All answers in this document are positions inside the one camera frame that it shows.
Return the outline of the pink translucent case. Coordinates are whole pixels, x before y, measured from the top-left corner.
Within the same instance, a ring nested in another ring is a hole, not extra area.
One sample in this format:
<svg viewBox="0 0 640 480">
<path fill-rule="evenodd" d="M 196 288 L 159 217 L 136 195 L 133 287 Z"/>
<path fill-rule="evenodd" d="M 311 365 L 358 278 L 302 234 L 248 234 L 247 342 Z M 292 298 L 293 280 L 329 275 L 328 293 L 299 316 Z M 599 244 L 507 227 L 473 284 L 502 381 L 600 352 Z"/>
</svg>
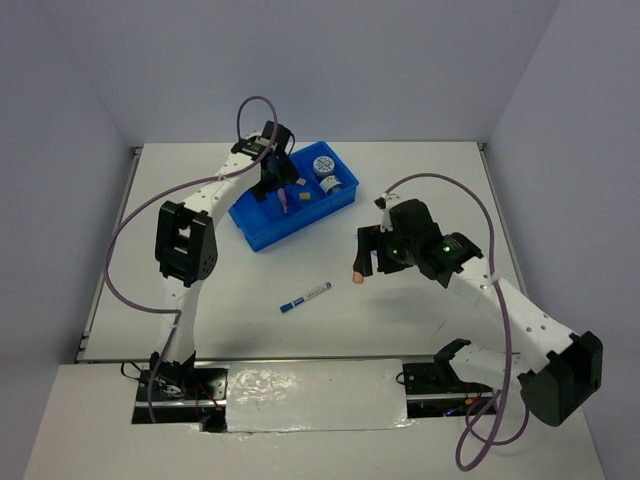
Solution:
<svg viewBox="0 0 640 480">
<path fill-rule="evenodd" d="M 281 207 L 282 207 L 282 211 L 284 215 L 288 215 L 289 214 L 289 206 L 288 206 L 288 200 L 287 200 L 287 195 L 286 195 L 286 191 L 281 188 L 277 190 L 277 197 L 280 201 Z"/>
</svg>

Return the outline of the orange translucent case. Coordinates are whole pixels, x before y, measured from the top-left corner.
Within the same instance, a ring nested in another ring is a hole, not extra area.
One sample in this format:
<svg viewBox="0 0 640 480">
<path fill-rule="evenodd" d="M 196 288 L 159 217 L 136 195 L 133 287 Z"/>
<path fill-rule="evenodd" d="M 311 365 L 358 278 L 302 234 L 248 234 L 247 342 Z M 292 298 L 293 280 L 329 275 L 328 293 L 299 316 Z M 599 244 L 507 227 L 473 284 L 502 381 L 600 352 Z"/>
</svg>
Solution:
<svg viewBox="0 0 640 480">
<path fill-rule="evenodd" d="M 352 281 L 354 284 L 361 285 L 364 283 L 364 276 L 358 272 L 354 272 L 352 275 Z"/>
</svg>

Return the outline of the blue slime jar printed lid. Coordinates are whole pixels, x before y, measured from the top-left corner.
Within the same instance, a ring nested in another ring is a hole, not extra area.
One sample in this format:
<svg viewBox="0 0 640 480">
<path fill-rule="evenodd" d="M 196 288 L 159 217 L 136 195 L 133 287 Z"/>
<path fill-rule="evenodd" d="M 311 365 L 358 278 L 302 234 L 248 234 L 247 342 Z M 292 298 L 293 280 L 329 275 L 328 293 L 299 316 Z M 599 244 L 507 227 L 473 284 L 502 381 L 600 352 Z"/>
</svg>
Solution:
<svg viewBox="0 0 640 480">
<path fill-rule="evenodd" d="M 330 156 L 318 156 L 312 162 L 314 175 L 319 178 L 325 178 L 333 175 L 335 173 L 335 168 L 335 161 Z"/>
</svg>

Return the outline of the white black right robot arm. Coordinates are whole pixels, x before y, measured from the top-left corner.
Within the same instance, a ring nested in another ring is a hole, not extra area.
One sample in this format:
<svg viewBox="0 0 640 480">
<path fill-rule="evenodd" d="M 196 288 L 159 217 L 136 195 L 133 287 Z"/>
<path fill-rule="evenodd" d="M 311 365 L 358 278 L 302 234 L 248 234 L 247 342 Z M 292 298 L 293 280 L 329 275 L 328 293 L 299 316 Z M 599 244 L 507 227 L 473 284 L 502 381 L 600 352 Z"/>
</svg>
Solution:
<svg viewBox="0 0 640 480">
<path fill-rule="evenodd" d="M 357 231 L 354 282 L 415 267 L 465 300 L 509 335 L 525 360 L 516 375 L 520 396 L 548 426 L 561 425 L 600 388 L 603 343 L 595 334 L 577 334 L 491 273 L 481 249 L 459 232 L 442 234 L 422 201 L 390 194 L 375 204 L 382 220 Z"/>
</svg>

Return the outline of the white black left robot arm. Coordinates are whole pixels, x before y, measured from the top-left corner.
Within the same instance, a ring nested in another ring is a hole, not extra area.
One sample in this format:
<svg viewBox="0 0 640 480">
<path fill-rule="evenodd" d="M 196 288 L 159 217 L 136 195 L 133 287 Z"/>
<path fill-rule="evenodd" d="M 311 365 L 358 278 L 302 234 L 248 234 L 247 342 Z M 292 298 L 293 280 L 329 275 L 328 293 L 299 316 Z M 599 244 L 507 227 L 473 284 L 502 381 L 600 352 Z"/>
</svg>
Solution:
<svg viewBox="0 0 640 480">
<path fill-rule="evenodd" d="M 196 385 L 194 327 L 204 281 L 218 261 L 215 229 L 245 193 L 258 202 L 299 179 L 287 149 L 295 135 L 268 121 L 260 133 L 250 134 L 231 148 L 216 179 L 180 202 L 160 207 L 155 258 L 163 277 L 165 305 L 170 321 L 169 345 L 150 358 L 150 369 L 160 387 L 175 399 L 189 396 Z"/>
</svg>

